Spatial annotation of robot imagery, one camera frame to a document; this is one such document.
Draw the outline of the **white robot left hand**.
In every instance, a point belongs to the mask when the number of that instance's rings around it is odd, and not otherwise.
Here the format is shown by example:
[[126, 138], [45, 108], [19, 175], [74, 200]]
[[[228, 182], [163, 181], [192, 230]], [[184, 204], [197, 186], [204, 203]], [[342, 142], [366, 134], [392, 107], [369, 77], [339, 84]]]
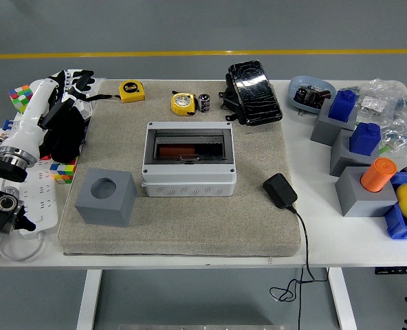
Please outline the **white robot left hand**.
[[0, 144], [0, 157], [21, 157], [32, 163], [39, 159], [45, 133], [66, 120], [76, 102], [87, 98], [95, 83], [93, 72], [68, 69], [43, 79], [32, 95], [17, 131]]

